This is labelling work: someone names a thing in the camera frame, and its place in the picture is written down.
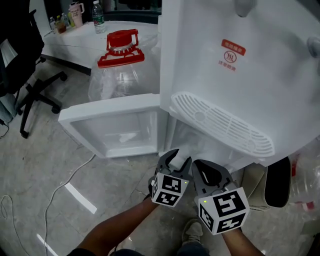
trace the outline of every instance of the white cable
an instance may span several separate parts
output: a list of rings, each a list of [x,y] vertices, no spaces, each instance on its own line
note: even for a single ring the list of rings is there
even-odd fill
[[[5,194],[5,195],[2,197],[1,201],[0,201],[0,208],[1,208],[0,217],[4,218],[5,220],[8,218],[6,208],[5,208],[5,206],[2,204],[2,201],[5,199],[5,197],[9,198],[10,201],[11,201],[11,206],[12,206],[12,208],[11,208],[11,209],[12,209],[12,211],[11,211],[11,213],[12,213],[12,214],[11,214],[11,217],[12,217],[12,223],[13,223],[13,228],[14,228],[16,237],[18,238],[19,244],[20,244],[21,248],[24,250],[25,254],[28,255],[28,256],[30,256],[29,253],[27,253],[26,249],[23,247],[23,245],[22,245],[22,243],[21,243],[21,241],[20,241],[20,237],[18,236],[18,232],[17,232],[17,229],[16,229],[15,220],[14,220],[14,202],[12,201],[12,198],[11,198],[10,195]]]
[[[44,249],[45,249],[45,256],[48,256],[48,248],[47,248],[47,234],[48,234],[48,225],[47,225],[47,212],[48,212],[48,208],[49,206],[51,205],[53,199],[54,199],[54,196],[55,196],[55,193],[60,189],[62,188],[64,185],[66,185],[67,183],[69,183],[69,181],[72,179],[72,177],[76,174],[76,172],[81,169],[82,167],[84,167],[86,164],[88,164],[92,159],[94,159],[95,157],[95,154],[93,156],[91,156],[91,158],[86,161],[85,163],[83,163],[82,165],[80,165],[77,169],[74,170],[74,172],[71,174],[71,176],[67,179],[67,181],[65,183],[63,183],[62,185],[58,186],[52,193],[52,196],[51,196],[51,199],[49,201],[49,204],[48,206],[46,207],[45,209],[45,212],[44,212],[44,223],[45,223],[45,235],[44,235]]]
[[[91,158],[90,158],[88,161],[86,161],[85,163],[83,163],[82,165],[80,165],[77,169],[75,169],[75,170],[73,171],[73,173],[71,174],[71,176],[67,179],[67,181],[66,181],[65,183],[63,183],[62,185],[58,186],[58,187],[53,191],[53,193],[52,193],[52,196],[51,196],[51,199],[50,199],[50,201],[49,201],[49,204],[48,204],[48,206],[46,207],[45,212],[44,212],[45,236],[44,236],[44,243],[43,243],[43,244],[44,244],[45,255],[46,255],[46,256],[48,256],[48,249],[47,249],[47,233],[48,233],[47,212],[48,212],[49,206],[51,205],[51,203],[52,203],[52,201],[53,201],[53,199],[54,199],[55,193],[58,191],[58,189],[62,188],[62,187],[65,186],[66,184],[68,184],[68,183],[70,182],[70,180],[73,178],[73,176],[76,174],[76,172],[77,172],[79,169],[81,169],[82,167],[84,167],[86,164],[88,164],[92,159],[94,159],[94,157],[95,157],[95,154],[94,154],[93,156],[91,156]],[[13,200],[12,200],[12,198],[11,198],[10,195],[5,194],[5,195],[2,197],[1,201],[0,201],[0,218],[2,217],[2,218],[4,218],[5,220],[8,218],[8,214],[7,214],[6,208],[5,208],[5,206],[3,205],[3,203],[2,203],[3,200],[5,199],[5,197],[8,197],[8,198],[10,199],[10,201],[11,201],[11,205],[12,205],[12,211],[11,211],[12,215],[11,215],[11,216],[12,216],[12,223],[13,223],[13,227],[14,227],[14,231],[15,231],[16,237],[18,238],[19,244],[20,244],[21,248],[24,250],[25,254],[28,255],[28,256],[30,256],[29,253],[27,253],[26,249],[23,247],[23,245],[22,245],[22,243],[21,243],[21,241],[20,241],[20,237],[19,237],[19,235],[18,235],[17,229],[16,229],[15,220],[14,220],[14,202],[13,202]]]

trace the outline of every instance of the drip tray grille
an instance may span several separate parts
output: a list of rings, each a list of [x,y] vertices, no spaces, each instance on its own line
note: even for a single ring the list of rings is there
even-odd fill
[[[185,91],[175,93],[171,99],[180,115],[222,143],[256,158],[275,154],[267,135],[222,108]]]

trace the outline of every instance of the cabinet door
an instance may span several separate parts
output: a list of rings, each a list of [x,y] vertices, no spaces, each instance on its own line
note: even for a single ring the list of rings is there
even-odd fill
[[[61,111],[60,124],[100,158],[161,152],[168,113],[159,94],[99,100]]]

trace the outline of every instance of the sneaker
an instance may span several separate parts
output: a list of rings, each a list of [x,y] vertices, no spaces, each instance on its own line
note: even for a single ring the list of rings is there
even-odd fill
[[[197,218],[193,218],[188,221],[184,226],[182,233],[182,245],[188,243],[199,243],[201,244],[201,237],[204,235],[202,226]]]

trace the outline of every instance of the gray floor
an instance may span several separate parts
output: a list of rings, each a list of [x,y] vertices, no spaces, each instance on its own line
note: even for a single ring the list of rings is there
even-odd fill
[[[45,79],[60,70],[67,73],[68,80],[54,82],[45,95],[59,100],[63,108],[87,102],[89,76],[50,61],[39,65],[35,76]],[[0,140],[0,197],[12,197],[17,231],[32,256],[45,254],[37,235],[44,237],[44,212],[53,190],[70,176],[71,170],[92,156],[64,132],[58,116],[48,105],[36,102],[26,126],[29,138],[21,137],[21,116],[17,116],[10,123],[8,134]],[[0,127],[0,134],[3,132],[4,128]],[[157,161],[157,155],[96,157],[79,170],[70,183],[97,211],[92,214],[65,187],[61,188],[48,211],[48,245],[57,255],[66,255],[96,224],[141,202],[148,193],[147,180]],[[241,177],[241,173],[235,173],[237,177]],[[185,222],[196,216],[194,196],[190,184],[176,208],[158,207],[131,234],[127,244],[146,256],[174,255],[181,244]],[[8,256],[23,256],[12,225],[11,205],[6,199],[3,204],[8,219],[0,218],[0,247]],[[268,256],[303,256],[312,238],[299,235],[302,225],[301,216],[288,206],[265,213],[251,211],[242,229]],[[221,235],[211,236],[206,231],[203,243],[210,255],[229,255]]]

